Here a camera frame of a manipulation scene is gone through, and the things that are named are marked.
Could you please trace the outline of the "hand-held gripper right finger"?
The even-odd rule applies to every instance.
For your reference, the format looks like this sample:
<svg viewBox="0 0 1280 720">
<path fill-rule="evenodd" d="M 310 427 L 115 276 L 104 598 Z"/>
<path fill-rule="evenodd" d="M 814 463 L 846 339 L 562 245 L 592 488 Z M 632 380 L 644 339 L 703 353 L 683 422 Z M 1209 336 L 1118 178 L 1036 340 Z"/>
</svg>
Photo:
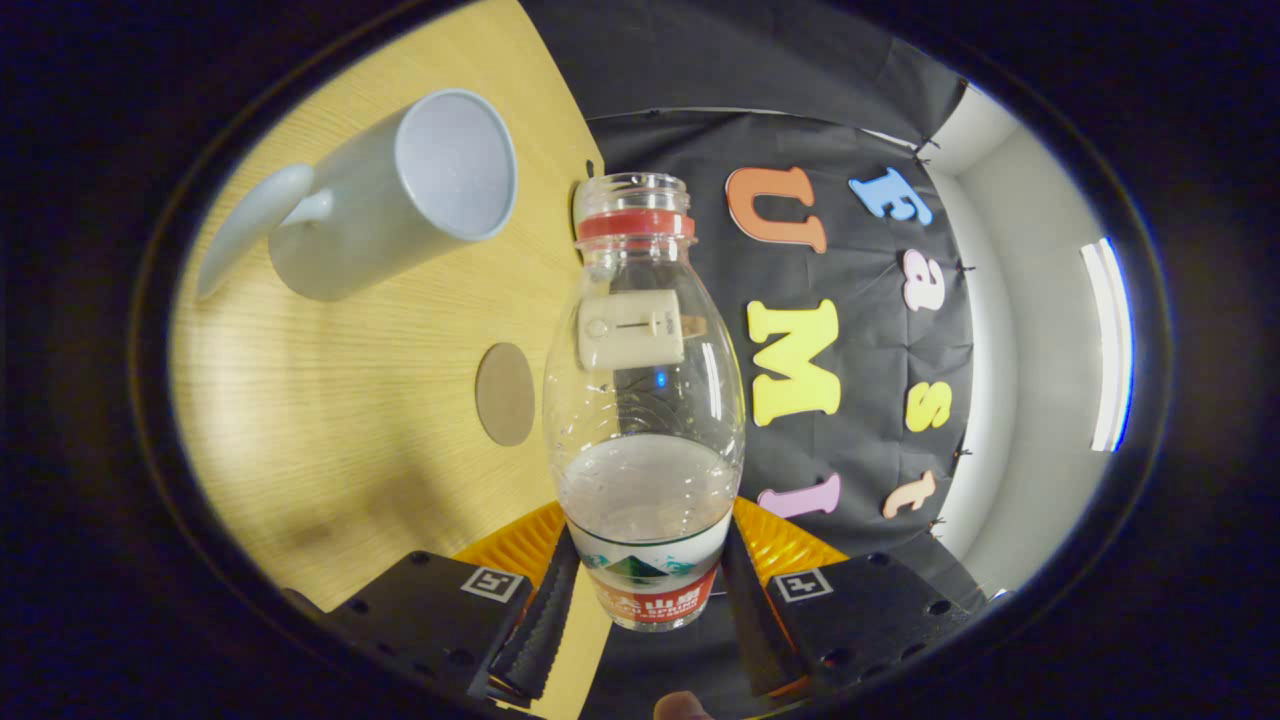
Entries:
<svg viewBox="0 0 1280 720">
<path fill-rule="evenodd" d="M 842 553 L 745 498 L 722 569 L 750 692 L 776 701 L 861 685 L 986 606 L 979 589 L 959 587 L 959 570 L 927 579 L 896 553 Z"/>
</svg>

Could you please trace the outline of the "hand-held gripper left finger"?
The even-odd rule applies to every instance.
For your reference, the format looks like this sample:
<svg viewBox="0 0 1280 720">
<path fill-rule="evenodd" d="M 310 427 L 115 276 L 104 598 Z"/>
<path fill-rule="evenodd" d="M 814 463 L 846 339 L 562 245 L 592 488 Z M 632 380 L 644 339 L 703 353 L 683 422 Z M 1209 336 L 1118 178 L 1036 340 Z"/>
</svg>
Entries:
<svg viewBox="0 0 1280 720">
<path fill-rule="evenodd" d="M 415 550 L 334 609 L 285 597 L 348 646 L 433 689 L 529 706 L 545 694 L 579 573 L 550 502 L 453 557 Z"/>
</svg>

